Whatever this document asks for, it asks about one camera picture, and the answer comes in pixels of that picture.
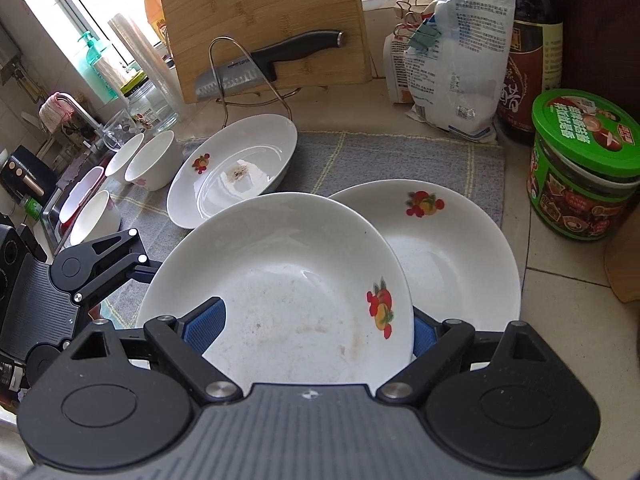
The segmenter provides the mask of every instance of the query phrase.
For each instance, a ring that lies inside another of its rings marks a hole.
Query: kitchen knife
[[[275,62],[303,59],[319,50],[338,48],[343,45],[344,32],[340,30],[309,30],[279,43],[254,50],[250,55],[267,79],[273,82],[278,78],[273,65]],[[217,66],[216,71],[225,94],[236,94],[264,81],[253,63],[245,56]],[[216,77],[211,70],[198,76],[195,91],[198,101],[220,97]]]

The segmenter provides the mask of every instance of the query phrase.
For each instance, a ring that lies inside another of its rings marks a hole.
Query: white bowl
[[[390,323],[384,305],[370,315],[381,281]],[[137,326],[213,296],[225,302],[226,325],[204,357],[245,393],[255,382],[375,392],[411,359],[414,314],[396,256],[369,222],[321,196],[261,195],[204,222],[158,270]]]
[[[107,178],[111,177],[121,184],[129,184],[124,178],[124,174],[127,171],[131,159],[142,149],[144,143],[145,134],[137,134],[131,137],[126,144],[113,155],[113,158],[107,165],[107,169],[104,171],[104,175]]]
[[[166,199],[169,218],[195,229],[230,205],[274,190],[297,142],[295,124],[280,115],[247,117],[223,128],[180,168]]]
[[[471,200],[419,180],[369,182],[331,198],[363,215],[389,242],[421,311],[500,332],[520,317],[511,248]]]
[[[151,139],[129,163],[125,180],[147,191],[156,191],[171,182],[182,165],[182,150],[171,130]]]
[[[78,182],[71,190],[71,193],[69,193],[65,203],[62,205],[60,216],[58,218],[60,220],[60,230],[63,233],[69,228],[71,222],[78,214],[80,204],[100,182],[103,175],[103,167],[96,166],[95,168],[91,168],[87,171],[86,175],[82,177],[80,182]]]
[[[120,227],[120,211],[109,192],[99,191],[86,203],[71,229],[69,242],[78,245],[96,238],[112,235]]]

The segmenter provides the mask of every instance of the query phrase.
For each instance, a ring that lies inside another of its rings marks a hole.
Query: orange bottle
[[[158,35],[160,41],[167,44],[166,22],[164,12],[162,12],[162,2],[160,0],[145,0],[146,20]]]

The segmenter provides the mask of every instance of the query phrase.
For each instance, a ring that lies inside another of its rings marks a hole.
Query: jar lid
[[[133,78],[130,79],[129,82],[125,83],[120,91],[124,94],[124,97],[129,97],[147,81],[149,81],[149,78],[145,75],[145,73],[142,72],[142,70],[138,70],[138,73],[133,76]]]
[[[604,175],[640,175],[640,126],[611,101],[549,90],[534,101],[532,118],[540,136],[576,164]]]

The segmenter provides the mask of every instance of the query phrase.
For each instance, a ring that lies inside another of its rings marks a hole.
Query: green jar
[[[606,236],[640,184],[640,126],[612,102],[569,89],[540,94],[532,118],[535,211],[570,238]]]

